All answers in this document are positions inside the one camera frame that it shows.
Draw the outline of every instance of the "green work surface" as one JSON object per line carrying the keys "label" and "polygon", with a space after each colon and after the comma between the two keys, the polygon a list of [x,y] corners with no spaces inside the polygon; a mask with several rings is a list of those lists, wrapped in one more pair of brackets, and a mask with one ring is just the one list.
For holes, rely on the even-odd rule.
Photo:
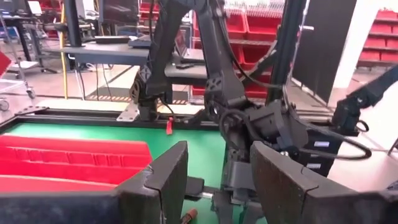
{"label": "green work surface", "polygon": [[[220,187],[225,141],[217,131],[173,130],[172,135],[166,135],[165,129],[23,123],[7,130],[6,134],[42,138],[144,141],[154,159],[178,141],[188,141],[189,176],[203,178],[207,186]],[[193,223],[218,223],[216,213],[211,212],[210,207],[211,200],[207,198],[197,202],[186,200],[182,212],[196,208],[198,217]],[[240,212],[241,208],[236,207],[235,223],[239,220]]]}

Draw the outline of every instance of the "white wall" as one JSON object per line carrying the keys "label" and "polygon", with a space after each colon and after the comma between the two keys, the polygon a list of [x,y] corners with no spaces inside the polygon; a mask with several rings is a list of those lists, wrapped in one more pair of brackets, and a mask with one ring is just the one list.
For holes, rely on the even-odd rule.
{"label": "white wall", "polygon": [[380,0],[357,0],[333,88],[348,87],[373,21],[382,5]]}

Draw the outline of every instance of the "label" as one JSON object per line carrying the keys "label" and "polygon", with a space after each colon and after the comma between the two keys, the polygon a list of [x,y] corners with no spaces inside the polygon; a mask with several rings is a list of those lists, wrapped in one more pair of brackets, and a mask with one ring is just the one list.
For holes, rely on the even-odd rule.
{"label": "label", "polygon": [[330,142],[316,141],[313,143],[315,147],[329,147]]}
{"label": "label", "polygon": [[321,169],[321,164],[307,164],[308,169]]}

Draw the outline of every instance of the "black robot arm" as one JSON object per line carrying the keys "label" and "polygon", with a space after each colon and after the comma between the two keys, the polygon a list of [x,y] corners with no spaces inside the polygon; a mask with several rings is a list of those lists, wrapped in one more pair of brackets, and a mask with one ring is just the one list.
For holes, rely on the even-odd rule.
{"label": "black robot arm", "polygon": [[[182,17],[191,9],[196,12],[201,31],[208,77],[206,91],[210,91],[211,98],[223,107],[240,109],[239,107],[246,103],[246,97],[224,44],[222,26],[225,26],[225,14],[219,7],[221,3],[218,0],[160,0],[159,5],[159,19],[147,63],[141,67],[131,88],[132,99],[139,104],[139,109],[146,112],[155,111],[155,100],[171,90],[172,86],[165,76],[164,69],[172,55],[174,38],[180,28]],[[152,114],[142,119],[154,118],[155,115]]]}
{"label": "black robot arm", "polygon": [[383,98],[384,92],[396,81],[398,81],[398,65],[337,102],[332,117],[333,125],[340,131],[355,131],[356,125],[360,122],[361,109],[375,106]]}

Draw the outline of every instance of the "black panel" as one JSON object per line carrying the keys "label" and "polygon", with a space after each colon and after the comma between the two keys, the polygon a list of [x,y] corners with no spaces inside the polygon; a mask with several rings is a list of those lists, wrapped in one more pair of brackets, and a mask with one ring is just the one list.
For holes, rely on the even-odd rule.
{"label": "black panel", "polygon": [[356,0],[311,0],[293,77],[329,101]]}

